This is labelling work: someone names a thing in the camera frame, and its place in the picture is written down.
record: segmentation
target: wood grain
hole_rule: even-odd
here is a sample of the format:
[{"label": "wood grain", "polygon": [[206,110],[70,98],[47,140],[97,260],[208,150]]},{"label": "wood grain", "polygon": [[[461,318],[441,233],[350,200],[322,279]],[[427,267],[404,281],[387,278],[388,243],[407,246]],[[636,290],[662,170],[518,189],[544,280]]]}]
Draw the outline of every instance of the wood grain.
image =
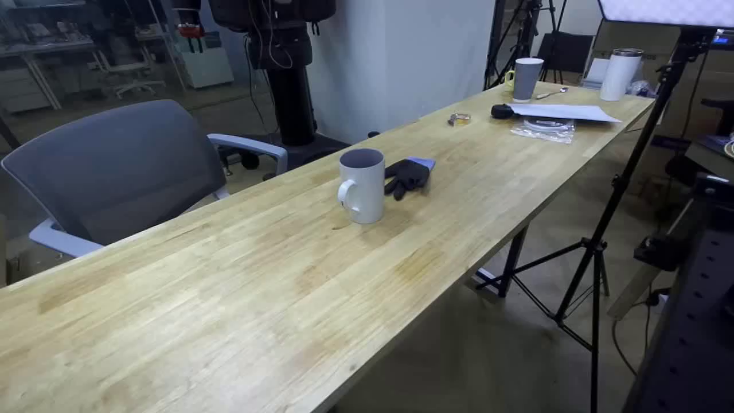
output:
[{"label": "wood grain", "polygon": [[[328,406],[652,102],[544,99],[624,120],[563,145],[490,119],[509,100],[489,90],[358,145],[437,161],[430,192],[386,198],[378,223],[336,202],[334,154],[0,290],[0,410]],[[453,112],[471,124],[450,127]]]}]

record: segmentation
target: white chair armrest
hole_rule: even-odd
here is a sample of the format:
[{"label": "white chair armrest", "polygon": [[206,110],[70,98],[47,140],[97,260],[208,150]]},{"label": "white chair armrest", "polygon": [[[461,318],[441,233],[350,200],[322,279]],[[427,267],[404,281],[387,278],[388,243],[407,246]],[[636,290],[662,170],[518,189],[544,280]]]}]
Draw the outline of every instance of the white chair armrest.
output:
[{"label": "white chair armrest", "polygon": [[30,239],[58,252],[71,255],[74,258],[86,255],[92,251],[97,251],[104,246],[87,241],[84,238],[75,237],[64,231],[53,229],[52,226],[54,224],[55,222],[50,218],[38,224],[29,234]]},{"label": "white chair armrest", "polygon": [[216,143],[217,145],[247,149],[248,151],[258,152],[260,154],[274,157],[277,161],[277,168],[275,170],[276,175],[280,175],[288,170],[288,152],[280,146],[270,145],[269,143],[260,142],[259,140],[233,136],[230,134],[210,133],[206,136],[211,142]]}]

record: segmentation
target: plastic bag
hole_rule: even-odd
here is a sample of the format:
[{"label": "plastic bag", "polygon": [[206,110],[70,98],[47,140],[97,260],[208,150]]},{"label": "plastic bag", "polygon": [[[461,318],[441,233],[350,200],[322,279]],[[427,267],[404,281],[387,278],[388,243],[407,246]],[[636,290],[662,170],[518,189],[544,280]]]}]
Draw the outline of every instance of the plastic bag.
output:
[{"label": "plastic bag", "polygon": [[521,136],[570,144],[573,141],[575,121],[573,119],[523,116],[510,130]]}]

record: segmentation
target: white mug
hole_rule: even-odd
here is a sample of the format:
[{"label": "white mug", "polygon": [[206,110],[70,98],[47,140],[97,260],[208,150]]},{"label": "white mug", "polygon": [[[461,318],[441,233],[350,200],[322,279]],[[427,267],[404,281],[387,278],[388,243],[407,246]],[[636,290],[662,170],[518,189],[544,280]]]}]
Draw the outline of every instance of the white mug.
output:
[{"label": "white mug", "polygon": [[352,149],[339,158],[339,203],[356,223],[373,223],[385,211],[385,156],[376,149]]}]

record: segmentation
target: white drawer unit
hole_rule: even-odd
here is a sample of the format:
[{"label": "white drawer unit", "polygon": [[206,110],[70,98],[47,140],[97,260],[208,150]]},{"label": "white drawer unit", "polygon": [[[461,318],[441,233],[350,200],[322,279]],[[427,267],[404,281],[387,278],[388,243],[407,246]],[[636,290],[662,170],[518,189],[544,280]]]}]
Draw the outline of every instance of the white drawer unit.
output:
[{"label": "white drawer unit", "polygon": [[27,68],[0,71],[0,105],[12,113],[51,106]]}]

